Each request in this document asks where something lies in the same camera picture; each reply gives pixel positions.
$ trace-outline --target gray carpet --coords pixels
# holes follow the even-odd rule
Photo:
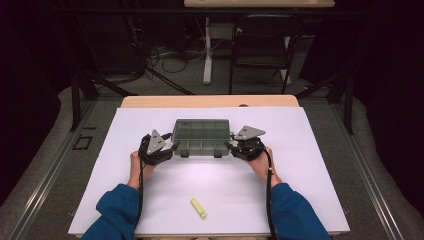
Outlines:
[[[293,83],[287,89],[288,94],[300,92],[304,85],[308,84],[308,82],[297,78],[307,48],[307,43],[300,44],[298,48],[291,74]],[[161,67],[161,62],[155,66],[155,69],[196,94],[227,94],[228,51],[224,48],[222,50],[217,49],[214,53],[212,84],[208,86],[202,83],[203,61],[189,62],[184,71],[177,74],[166,73]],[[166,59],[165,61],[165,66],[174,67],[174,70],[182,66],[178,65],[181,62],[177,60]],[[267,73],[247,73],[249,76],[260,77],[264,77],[264,74]],[[139,95],[181,94],[165,85],[158,78],[150,79],[149,76],[150,74],[146,74],[134,82],[120,86]],[[115,110],[122,100],[109,89],[102,86],[99,86],[98,89],[102,97],[95,104],[88,120],[84,122],[84,128],[78,133],[82,136],[92,136],[91,145],[88,150],[70,150],[64,156],[63,167],[59,169],[59,174],[54,179],[54,184],[48,192],[47,198],[33,221],[28,224],[28,231],[22,234],[25,239],[75,239],[75,237],[67,235],[72,221],[72,212],[78,207]],[[251,89],[238,89],[237,92],[249,90]],[[260,90],[263,93],[269,93],[267,91],[270,89]],[[334,106],[326,104],[322,99],[325,93],[325,90],[320,90],[300,103],[307,112],[340,202],[348,211],[346,217],[351,232],[339,235],[335,239],[387,239],[385,229],[358,173],[355,156],[344,135],[344,129],[339,126],[338,116],[334,114]],[[45,144],[17,187],[0,208],[0,239],[7,239],[12,233],[13,227],[25,210],[26,202],[30,199],[40,180],[49,171],[52,161],[65,142],[72,120],[70,90],[67,89],[61,93],[60,98],[62,110],[54,129],[52,129]],[[353,126],[359,148],[369,164],[382,194],[387,199],[404,239],[422,239],[422,236],[424,236],[423,219],[405,201],[396,184],[379,161],[365,113],[366,111],[361,103],[355,101]]]

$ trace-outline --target blue sleeve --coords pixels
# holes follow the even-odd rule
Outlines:
[[[271,189],[271,216],[278,239],[330,239],[311,204],[287,183]]]
[[[124,184],[106,192],[96,206],[101,216],[82,239],[132,240],[137,225],[138,201],[138,191]]]

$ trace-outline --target metal bracket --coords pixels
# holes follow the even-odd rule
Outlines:
[[[264,134],[265,131],[263,130],[244,126],[236,135],[234,135],[234,140],[248,140]]]
[[[149,146],[147,147],[147,155],[162,149],[165,145],[165,140],[158,133],[158,131],[156,131],[156,129],[153,129],[152,137],[150,138]]]

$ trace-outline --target wire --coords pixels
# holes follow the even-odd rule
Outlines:
[[[147,68],[146,69],[148,72],[152,73],[153,75],[155,75],[156,77],[158,77],[160,80],[162,80],[164,83],[166,83],[167,85],[171,86],[172,88],[185,93],[187,95],[196,95],[190,91],[188,91],[187,89],[181,87],[180,85],[174,83],[173,81],[171,81],[170,79],[166,78],[165,76],[163,76],[162,74],[156,72],[155,70],[151,69],[151,68]]]
[[[138,176],[138,183],[139,183],[139,188],[138,188],[138,214],[137,214],[137,222],[140,221],[140,216],[141,216],[141,211],[143,210],[143,169],[144,167],[146,167],[146,165],[143,166],[143,160],[141,160],[140,157],[140,175]]]
[[[268,157],[268,176],[266,181],[266,214],[268,217],[268,225],[269,225],[269,231],[271,232],[271,239],[275,240],[277,239],[275,234],[275,228],[274,224],[272,222],[272,216],[271,216],[271,177],[272,177],[272,160],[271,156],[269,155],[266,148],[263,148],[263,151],[265,152],[266,156]]]

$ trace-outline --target desk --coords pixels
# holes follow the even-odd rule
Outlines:
[[[325,8],[333,7],[333,0],[185,0],[184,6],[195,8]],[[205,24],[206,38],[206,60],[203,75],[203,84],[210,84],[212,79],[212,53],[210,21],[206,18]]]
[[[240,104],[250,107],[237,107]],[[223,95],[127,97],[117,109],[69,234],[83,234],[99,217],[95,205],[103,193],[127,181],[129,153],[138,148],[141,138],[152,129],[172,132],[177,118],[225,118],[231,131],[244,125],[265,130],[261,139],[273,149],[282,179],[309,200],[330,234],[349,231],[306,114],[296,99]],[[144,187],[137,237],[269,235],[265,184],[246,163],[232,156],[174,156],[155,169]],[[191,206],[193,197],[207,212],[205,219]]]

